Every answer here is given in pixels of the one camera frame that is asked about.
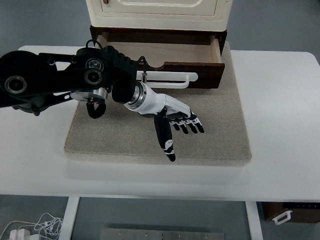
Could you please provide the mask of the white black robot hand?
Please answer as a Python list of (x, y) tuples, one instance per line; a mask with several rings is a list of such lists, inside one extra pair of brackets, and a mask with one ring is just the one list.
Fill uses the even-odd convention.
[(143, 117), (153, 118), (159, 145), (171, 162), (176, 160), (171, 126), (185, 134), (189, 133), (188, 129), (195, 134), (205, 132), (187, 104), (167, 94), (156, 93), (143, 82), (136, 83), (131, 100), (124, 106)]

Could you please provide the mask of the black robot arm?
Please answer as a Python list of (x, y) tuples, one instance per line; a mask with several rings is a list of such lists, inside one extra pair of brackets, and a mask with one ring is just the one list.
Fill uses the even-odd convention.
[(139, 69), (150, 69), (144, 56), (132, 60), (111, 45), (85, 46), (76, 54), (11, 51), (0, 58), (0, 106), (39, 116), (71, 100), (72, 93), (100, 88), (125, 104), (134, 95)]

